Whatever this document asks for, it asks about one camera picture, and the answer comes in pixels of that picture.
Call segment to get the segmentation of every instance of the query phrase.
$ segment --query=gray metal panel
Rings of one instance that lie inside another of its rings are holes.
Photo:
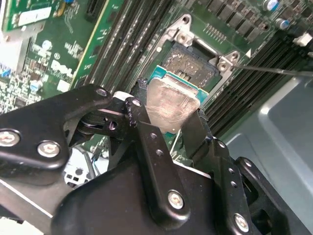
[[[313,86],[293,78],[225,142],[250,158],[313,233]]]

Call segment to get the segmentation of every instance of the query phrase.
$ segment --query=capacitor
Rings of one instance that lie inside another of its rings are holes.
[[[278,18],[275,22],[275,25],[277,28],[281,29],[281,30],[286,30],[289,27],[289,21]]]
[[[42,81],[33,80],[30,82],[29,88],[32,92],[37,92],[43,87]]]
[[[263,9],[266,11],[275,11],[279,5],[278,0],[264,0]]]
[[[44,42],[42,44],[42,48],[44,50],[51,50],[52,49],[52,42],[49,40],[44,40]]]

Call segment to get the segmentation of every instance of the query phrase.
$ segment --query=wire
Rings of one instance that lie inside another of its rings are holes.
[[[82,147],[80,146],[76,146],[75,147],[78,151],[80,151],[84,157],[85,157],[85,160],[86,160],[86,163],[87,163],[87,166],[88,166],[88,170],[89,170],[89,174],[90,174],[90,177],[91,179],[94,179],[96,178],[96,174],[94,172],[94,169],[93,169],[93,166],[92,166],[92,162],[91,162],[91,159],[89,157],[89,154],[86,150],[84,150]]]
[[[93,167],[94,167],[94,169],[97,171],[97,175],[101,175],[101,173],[100,173],[98,167],[96,166],[96,161],[93,161]]]
[[[273,69],[273,68],[260,68],[254,66],[241,66],[241,65],[233,65],[233,68],[243,69],[243,70],[254,70],[261,72],[272,72],[283,75],[291,75],[291,76],[303,76],[313,78],[313,72],[311,71],[296,71],[296,70],[282,70],[282,69]]]
[[[178,140],[178,138],[179,138],[179,136],[180,136],[180,132],[181,132],[181,129],[178,131],[178,133],[177,133],[177,136],[176,136],[176,138],[175,138],[175,140],[174,140],[174,143],[173,143],[173,146],[172,146],[172,148],[171,148],[171,151],[170,151],[170,154],[172,154],[172,152],[174,151],[174,147],[175,147],[175,145],[176,145],[176,143],[177,143],[177,140]]]

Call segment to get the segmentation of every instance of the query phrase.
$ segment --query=mounting hole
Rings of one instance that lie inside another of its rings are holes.
[[[184,24],[189,23],[189,17],[185,16],[184,18],[182,18],[182,21]]]
[[[232,181],[232,182],[230,182],[231,183],[231,185],[234,187],[234,188],[237,188],[238,186],[237,186],[237,184],[234,182],[234,181]]]
[[[237,59],[237,58],[238,58],[238,54],[237,54],[237,53],[232,54],[231,58],[232,58],[233,60]]]
[[[163,151],[160,150],[160,149],[157,149],[157,150],[156,150],[156,154],[157,154],[159,157],[162,157],[162,156],[163,156]]]
[[[246,164],[247,166],[252,167],[251,162],[249,162],[247,159],[244,159],[244,162],[245,162],[245,164]]]
[[[107,96],[107,92],[103,89],[97,89],[97,94],[101,95],[101,96]]]
[[[230,174],[235,174],[235,171],[232,168],[228,168]]]
[[[109,129],[113,131],[116,129],[116,127],[117,127],[117,123],[115,121],[111,121],[109,124]]]
[[[83,174],[83,170],[82,169],[76,169],[75,174],[76,175],[82,175]]]
[[[155,140],[157,138],[157,135],[155,133],[150,134],[151,139]]]
[[[220,147],[225,148],[225,144],[222,141],[219,141],[219,145]]]

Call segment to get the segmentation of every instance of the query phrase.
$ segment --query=screw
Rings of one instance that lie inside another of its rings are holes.
[[[45,141],[38,145],[37,151],[43,157],[53,158],[59,154],[60,148],[55,142]]]
[[[221,62],[221,63],[218,65],[218,67],[219,67],[219,70],[220,70],[221,72],[227,70],[227,66],[226,66],[225,62]]]
[[[184,205],[184,200],[182,197],[175,191],[170,191],[168,193],[168,201],[172,207],[175,209],[181,209]]]
[[[238,228],[244,233],[247,233],[249,231],[249,225],[245,218],[243,218],[240,214],[235,214],[234,218]]]
[[[219,143],[220,147],[225,148],[225,145],[223,144],[223,142],[218,141],[218,143]]]
[[[140,101],[137,100],[137,99],[133,99],[133,104],[136,105],[136,106],[141,106]]]
[[[252,167],[251,162],[249,162],[247,159],[244,159],[244,162],[245,162],[245,164],[246,164],[247,166]]]
[[[96,92],[97,92],[97,94],[99,94],[101,96],[107,96],[107,92],[103,89],[98,89]]]
[[[20,141],[18,133],[13,131],[1,131],[0,132],[0,146],[12,147]]]

